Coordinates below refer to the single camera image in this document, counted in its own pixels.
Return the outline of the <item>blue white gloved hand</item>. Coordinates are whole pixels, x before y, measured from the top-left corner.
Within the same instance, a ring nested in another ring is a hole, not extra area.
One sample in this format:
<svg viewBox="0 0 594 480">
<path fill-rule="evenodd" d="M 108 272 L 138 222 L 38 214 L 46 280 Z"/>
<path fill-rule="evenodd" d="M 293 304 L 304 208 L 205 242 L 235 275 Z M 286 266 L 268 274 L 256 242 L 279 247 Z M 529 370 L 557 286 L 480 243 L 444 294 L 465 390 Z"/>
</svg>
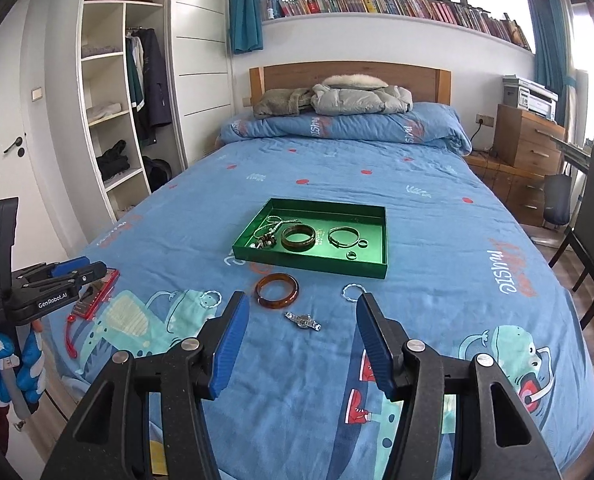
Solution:
<svg viewBox="0 0 594 480">
<path fill-rule="evenodd" d="M 0 408 L 18 399 L 38 403 L 45 390 L 45 356 L 42 348 L 42 323 L 31 323 L 21 356 L 9 336 L 0 334 Z"/>
</svg>

